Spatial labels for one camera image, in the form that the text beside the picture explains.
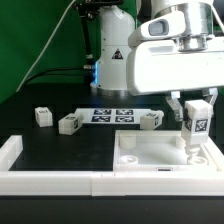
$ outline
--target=white plastic tray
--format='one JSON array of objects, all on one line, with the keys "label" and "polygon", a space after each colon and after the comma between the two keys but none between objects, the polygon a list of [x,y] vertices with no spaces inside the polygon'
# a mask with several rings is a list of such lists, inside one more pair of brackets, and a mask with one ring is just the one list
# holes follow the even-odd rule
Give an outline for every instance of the white plastic tray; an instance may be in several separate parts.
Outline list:
[{"label": "white plastic tray", "polygon": [[184,147],[180,148],[177,141],[181,141],[180,132],[116,131],[114,171],[216,171],[218,169],[204,145],[201,145],[198,155],[205,158],[208,165],[187,165],[188,156]]}]

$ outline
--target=black cable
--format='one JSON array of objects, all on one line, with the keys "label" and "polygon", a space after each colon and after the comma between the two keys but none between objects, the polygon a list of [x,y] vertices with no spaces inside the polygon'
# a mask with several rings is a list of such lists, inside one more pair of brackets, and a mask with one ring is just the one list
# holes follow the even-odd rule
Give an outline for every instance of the black cable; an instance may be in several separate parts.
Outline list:
[{"label": "black cable", "polygon": [[82,67],[78,67],[78,68],[74,68],[74,67],[68,67],[68,68],[50,68],[50,69],[46,69],[42,72],[39,72],[33,76],[30,76],[24,83],[23,85],[21,86],[21,89],[27,85],[30,81],[32,81],[33,79],[36,79],[38,77],[41,77],[41,76],[47,76],[47,75],[57,75],[57,76],[85,76],[84,74],[83,75],[71,75],[71,74],[51,74],[50,72],[58,72],[58,71],[78,71],[78,70],[83,70],[84,69]]}]

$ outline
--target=white cube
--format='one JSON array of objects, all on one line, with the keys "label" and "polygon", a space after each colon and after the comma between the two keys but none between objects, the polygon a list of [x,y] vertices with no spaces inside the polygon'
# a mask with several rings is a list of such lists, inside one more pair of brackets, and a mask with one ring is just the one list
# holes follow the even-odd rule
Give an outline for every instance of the white cube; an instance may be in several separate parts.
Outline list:
[{"label": "white cube", "polygon": [[58,122],[59,134],[72,135],[82,127],[82,116],[69,114]]},{"label": "white cube", "polygon": [[206,143],[210,129],[213,107],[204,100],[186,101],[188,119],[182,124],[181,136],[188,145]]},{"label": "white cube", "polygon": [[149,113],[141,116],[140,129],[142,130],[154,130],[162,124],[164,113],[160,110],[149,111]]},{"label": "white cube", "polygon": [[52,113],[47,107],[35,108],[35,117],[40,127],[53,126]]}]

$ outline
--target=white plastic base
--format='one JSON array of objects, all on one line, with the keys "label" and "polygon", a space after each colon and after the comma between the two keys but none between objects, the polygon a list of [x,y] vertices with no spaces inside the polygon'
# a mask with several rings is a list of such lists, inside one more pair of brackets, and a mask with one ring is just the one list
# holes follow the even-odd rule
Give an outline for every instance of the white plastic base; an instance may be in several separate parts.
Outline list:
[{"label": "white plastic base", "polygon": [[22,151],[22,137],[12,136],[0,148],[0,195],[224,196],[223,155],[211,140],[202,147],[217,169],[173,172],[14,172],[8,169]]},{"label": "white plastic base", "polygon": [[188,165],[188,155],[179,141],[178,131],[117,131],[114,171],[216,172],[223,169],[215,164],[212,151],[216,146],[211,139],[208,144],[201,144],[199,151],[199,156],[208,162],[206,165]]}]

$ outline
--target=white block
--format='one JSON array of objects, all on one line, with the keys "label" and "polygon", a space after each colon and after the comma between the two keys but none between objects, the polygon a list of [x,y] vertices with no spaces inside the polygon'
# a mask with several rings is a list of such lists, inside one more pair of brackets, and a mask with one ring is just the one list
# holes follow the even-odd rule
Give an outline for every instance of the white block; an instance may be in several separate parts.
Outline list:
[{"label": "white block", "polygon": [[162,124],[164,113],[160,110],[153,111],[141,116],[140,129],[142,130],[154,130]]},{"label": "white block", "polygon": [[119,145],[122,149],[134,149],[136,147],[136,134],[126,131],[120,135]]},{"label": "white block", "polygon": [[82,127],[83,116],[69,114],[58,122],[59,134],[72,135]]},{"label": "white block", "polygon": [[186,101],[189,118],[183,122],[181,136],[188,145],[206,143],[213,107],[204,100]]},{"label": "white block", "polygon": [[35,108],[35,117],[40,127],[53,126],[52,113],[47,107]]}]

